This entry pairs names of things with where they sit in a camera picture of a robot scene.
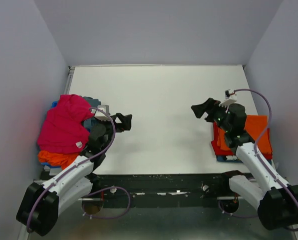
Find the magenta t shirt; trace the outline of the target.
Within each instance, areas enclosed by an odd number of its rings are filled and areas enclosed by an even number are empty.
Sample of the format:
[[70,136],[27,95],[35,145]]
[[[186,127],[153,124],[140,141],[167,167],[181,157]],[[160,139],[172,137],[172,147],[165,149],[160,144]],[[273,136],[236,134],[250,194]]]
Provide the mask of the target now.
[[40,150],[72,154],[85,147],[89,131],[82,122],[93,117],[90,104],[75,94],[63,94],[57,105],[47,111],[37,144]]

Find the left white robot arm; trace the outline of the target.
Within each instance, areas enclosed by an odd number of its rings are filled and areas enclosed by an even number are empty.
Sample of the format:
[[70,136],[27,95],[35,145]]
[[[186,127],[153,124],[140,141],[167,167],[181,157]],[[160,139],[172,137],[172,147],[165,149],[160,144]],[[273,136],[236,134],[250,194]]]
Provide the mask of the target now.
[[107,116],[91,128],[88,142],[73,163],[59,174],[43,183],[33,182],[28,186],[16,220],[26,227],[28,233],[40,236],[48,234],[55,226],[59,215],[81,197],[95,197],[100,186],[95,182],[93,171],[98,168],[115,135],[131,130],[132,115],[116,113]]

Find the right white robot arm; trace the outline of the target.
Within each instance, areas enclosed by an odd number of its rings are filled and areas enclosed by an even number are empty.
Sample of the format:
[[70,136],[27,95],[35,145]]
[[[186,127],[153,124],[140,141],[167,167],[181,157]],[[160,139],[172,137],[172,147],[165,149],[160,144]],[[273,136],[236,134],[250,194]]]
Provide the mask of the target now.
[[291,185],[281,177],[255,145],[245,130],[245,107],[238,103],[223,107],[218,100],[209,98],[191,109],[196,118],[206,114],[205,121],[215,123],[225,132],[226,145],[257,181],[253,184],[242,174],[234,175],[219,182],[220,193],[242,196],[268,230],[298,225],[298,185]]

